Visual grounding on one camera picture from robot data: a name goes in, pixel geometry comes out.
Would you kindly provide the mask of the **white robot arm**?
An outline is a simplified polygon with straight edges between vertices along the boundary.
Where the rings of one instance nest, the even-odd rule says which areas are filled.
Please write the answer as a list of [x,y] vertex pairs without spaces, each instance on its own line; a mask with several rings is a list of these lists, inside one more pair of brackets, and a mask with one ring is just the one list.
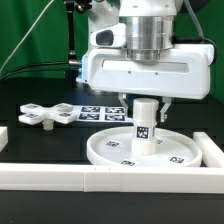
[[210,89],[216,47],[205,39],[175,38],[184,0],[93,0],[88,51],[77,81],[96,91],[160,96],[166,118],[174,98],[202,99]]

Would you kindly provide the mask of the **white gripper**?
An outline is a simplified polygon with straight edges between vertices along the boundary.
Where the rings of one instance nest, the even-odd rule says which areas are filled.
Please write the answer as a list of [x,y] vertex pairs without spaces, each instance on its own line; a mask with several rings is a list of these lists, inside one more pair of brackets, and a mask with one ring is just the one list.
[[202,99],[209,93],[215,56],[211,44],[176,44],[157,60],[136,61],[127,57],[124,24],[95,31],[89,40],[82,58],[82,81],[93,90],[118,92],[126,116],[133,109],[127,94],[162,96],[159,114],[165,122],[172,97]]

